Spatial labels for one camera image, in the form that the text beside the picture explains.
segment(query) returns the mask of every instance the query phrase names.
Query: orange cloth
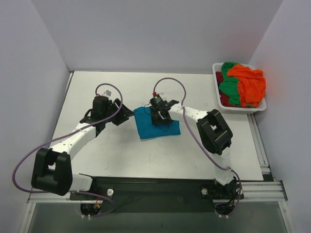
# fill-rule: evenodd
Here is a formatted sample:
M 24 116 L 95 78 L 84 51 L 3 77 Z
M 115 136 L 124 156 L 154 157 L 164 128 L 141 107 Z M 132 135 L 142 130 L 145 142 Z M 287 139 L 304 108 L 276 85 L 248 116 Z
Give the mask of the orange cloth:
M 266 80 L 262 76 L 263 71 L 251 70 L 248 67 L 237 64 L 227 72 L 228 77 L 236 77 L 238 82 L 238 93 L 241 106 L 248 104 L 258 108 L 259 102 L 263 99 L 266 89 Z

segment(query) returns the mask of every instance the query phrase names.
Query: pile of clothes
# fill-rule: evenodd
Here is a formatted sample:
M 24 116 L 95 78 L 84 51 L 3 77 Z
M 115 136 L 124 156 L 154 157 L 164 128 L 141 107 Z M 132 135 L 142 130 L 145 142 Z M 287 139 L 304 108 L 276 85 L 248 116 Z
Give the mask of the pile of clothes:
M 258 108 L 265 95 L 266 80 L 262 70 L 251 70 L 235 62 L 225 62 L 216 72 L 223 106 Z

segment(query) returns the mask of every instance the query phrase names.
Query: gray floor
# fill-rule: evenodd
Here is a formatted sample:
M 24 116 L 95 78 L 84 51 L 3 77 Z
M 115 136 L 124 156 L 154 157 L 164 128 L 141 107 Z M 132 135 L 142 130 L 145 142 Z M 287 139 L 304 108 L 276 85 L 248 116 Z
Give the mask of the gray floor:
M 119 233 L 119 232 L 205 232 L 282 233 L 286 232 L 277 202 L 243 202 L 229 219 L 214 213 L 192 214 L 110 214 L 81 219 L 78 204 L 36 205 L 30 233 Z

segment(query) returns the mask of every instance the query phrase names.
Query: blue fabric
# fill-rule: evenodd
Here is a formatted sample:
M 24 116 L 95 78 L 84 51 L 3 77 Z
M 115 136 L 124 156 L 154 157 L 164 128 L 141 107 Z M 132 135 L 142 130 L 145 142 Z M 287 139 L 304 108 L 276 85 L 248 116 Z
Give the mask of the blue fabric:
M 180 135 L 179 121 L 170 124 L 153 125 L 150 116 L 150 107 L 139 107 L 134 110 L 137 131 L 141 139 Z

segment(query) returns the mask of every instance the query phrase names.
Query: green cloth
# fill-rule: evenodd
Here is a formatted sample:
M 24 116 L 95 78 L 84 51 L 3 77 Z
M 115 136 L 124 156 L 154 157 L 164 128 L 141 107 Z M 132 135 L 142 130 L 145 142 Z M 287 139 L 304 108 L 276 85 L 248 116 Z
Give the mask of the green cloth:
M 241 105 L 240 96 L 238 93 L 238 82 L 239 79 L 236 77 L 228 77 L 227 72 L 238 63 L 236 62 L 225 62 L 222 65 L 222 76 L 224 81 L 219 85 L 225 95 L 229 96 L 229 103 L 233 105 Z

